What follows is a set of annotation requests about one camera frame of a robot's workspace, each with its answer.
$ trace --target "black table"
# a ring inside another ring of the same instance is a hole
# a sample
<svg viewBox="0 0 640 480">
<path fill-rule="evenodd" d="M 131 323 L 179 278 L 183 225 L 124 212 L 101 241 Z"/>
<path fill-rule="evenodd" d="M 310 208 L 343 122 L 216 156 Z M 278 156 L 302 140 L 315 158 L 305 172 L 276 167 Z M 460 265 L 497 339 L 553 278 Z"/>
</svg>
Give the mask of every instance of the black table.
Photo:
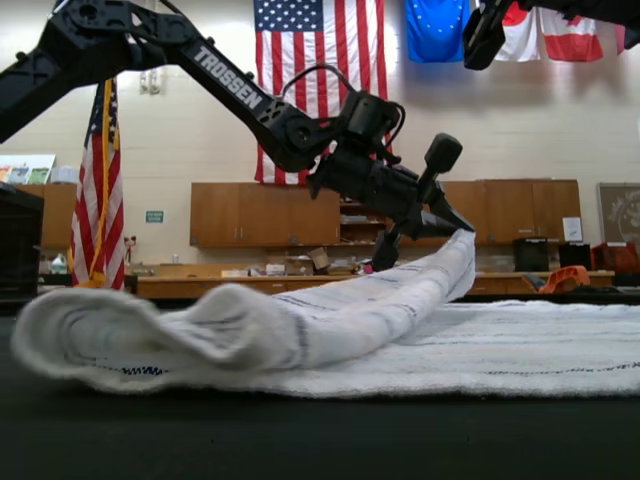
<svg viewBox="0 0 640 480">
<path fill-rule="evenodd" d="M 3 480 L 640 474 L 640 399 L 109 396 L 23 370 L 9 352 L 12 327 L 0 317 Z"/>
</svg>

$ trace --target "green exit sign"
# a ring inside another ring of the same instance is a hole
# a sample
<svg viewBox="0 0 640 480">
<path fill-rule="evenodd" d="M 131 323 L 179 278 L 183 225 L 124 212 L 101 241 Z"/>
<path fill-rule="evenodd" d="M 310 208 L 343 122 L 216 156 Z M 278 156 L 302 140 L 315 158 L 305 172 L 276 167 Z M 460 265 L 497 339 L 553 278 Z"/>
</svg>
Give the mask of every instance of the green exit sign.
<svg viewBox="0 0 640 480">
<path fill-rule="evenodd" d="M 147 210 L 147 223 L 164 223 L 162 210 Z"/>
</svg>

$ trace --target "white wall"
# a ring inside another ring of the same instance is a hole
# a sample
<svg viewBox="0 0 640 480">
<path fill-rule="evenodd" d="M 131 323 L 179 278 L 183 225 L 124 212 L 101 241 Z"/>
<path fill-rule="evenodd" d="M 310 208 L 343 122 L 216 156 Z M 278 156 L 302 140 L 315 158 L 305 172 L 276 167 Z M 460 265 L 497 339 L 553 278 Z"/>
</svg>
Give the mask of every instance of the white wall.
<svg viewBox="0 0 640 480">
<path fill-rule="evenodd" d="M 29 50 L 50 0 L 2 0 L 0 67 Z M 250 0 L 177 0 L 203 34 L 242 69 L 255 70 Z M 457 136 L 465 152 L 450 179 L 561 177 L 580 181 L 586 239 L 600 241 L 596 183 L 640 181 L 640 49 L 617 58 L 611 26 L 601 29 L 607 58 L 596 64 L 494 63 L 485 72 L 460 64 L 406 60 L 403 2 L 387 8 L 390 96 L 407 108 L 396 143 L 405 164 L 422 168 L 431 137 Z M 163 69 L 163 92 L 139 94 L 138 75 L 120 77 L 126 233 L 139 238 L 137 260 L 241 261 L 257 252 L 203 253 L 188 245 L 190 183 L 251 181 L 255 141 L 187 75 Z M 94 89 L 69 94 L 0 146 L 0 154 L 55 153 L 79 165 Z M 146 225 L 145 210 L 165 210 Z"/>
</svg>

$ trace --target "bottle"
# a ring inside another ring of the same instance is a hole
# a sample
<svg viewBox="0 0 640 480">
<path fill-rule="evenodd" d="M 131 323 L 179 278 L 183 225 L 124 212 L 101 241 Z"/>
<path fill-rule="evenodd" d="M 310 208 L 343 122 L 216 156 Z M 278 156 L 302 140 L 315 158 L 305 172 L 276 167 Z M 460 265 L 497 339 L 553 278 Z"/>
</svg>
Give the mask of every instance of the bottle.
<svg viewBox="0 0 640 480">
<path fill-rule="evenodd" d="M 67 259 L 61 253 L 51 262 L 51 273 L 65 274 L 67 273 Z"/>
</svg>

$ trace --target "white towel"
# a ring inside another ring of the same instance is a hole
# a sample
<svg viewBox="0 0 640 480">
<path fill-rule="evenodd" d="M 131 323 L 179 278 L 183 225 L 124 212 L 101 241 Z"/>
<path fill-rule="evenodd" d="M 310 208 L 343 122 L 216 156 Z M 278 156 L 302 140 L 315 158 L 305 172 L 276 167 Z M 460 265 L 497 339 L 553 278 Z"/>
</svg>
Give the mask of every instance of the white towel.
<svg viewBox="0 0 640 480">
<path fill-rule="evenodd" d="M 640 309 L 446 304 L 473 284 L 473 242 L 461 231 L 411 264 L 273 297 L 226 285 L 169 313 L 125 293 L 56 291 L 20 314 L 12 348 L 44 376 L 114 393 L 640 391 Z"/>
</svg>

